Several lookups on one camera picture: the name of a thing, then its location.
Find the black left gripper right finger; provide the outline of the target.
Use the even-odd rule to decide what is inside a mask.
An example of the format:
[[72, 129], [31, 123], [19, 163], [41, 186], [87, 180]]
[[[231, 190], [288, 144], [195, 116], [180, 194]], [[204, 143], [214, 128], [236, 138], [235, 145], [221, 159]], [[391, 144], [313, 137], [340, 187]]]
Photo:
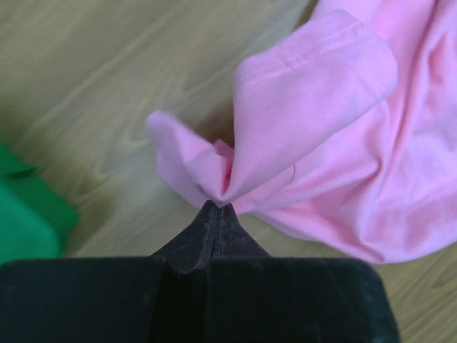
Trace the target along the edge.
[[225, 257], [238, 221], [230, 207], [201, 208], [205, 342], [398, 342], [383, 282], [347, 258]]

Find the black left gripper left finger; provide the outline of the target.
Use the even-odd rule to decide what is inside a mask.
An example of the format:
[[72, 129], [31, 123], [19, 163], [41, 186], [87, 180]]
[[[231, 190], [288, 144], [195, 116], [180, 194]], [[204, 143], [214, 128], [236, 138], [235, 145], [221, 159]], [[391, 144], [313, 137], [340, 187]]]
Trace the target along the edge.
[[154, 342], [188, 315], [218, 207], [149, 257], [26, 259], [1, 268], [3, 342]]

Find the pink t shirt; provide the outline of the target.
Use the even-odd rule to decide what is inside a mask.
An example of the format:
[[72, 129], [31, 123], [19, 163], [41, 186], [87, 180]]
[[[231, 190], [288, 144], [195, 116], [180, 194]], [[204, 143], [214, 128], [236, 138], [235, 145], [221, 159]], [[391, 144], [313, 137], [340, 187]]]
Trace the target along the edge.
[[456, 3], [318, 1], [245, 59], [234, 144], [154, 112], [159, 175], [196, 206], [232, 204], [373, 263], [456, 241]]

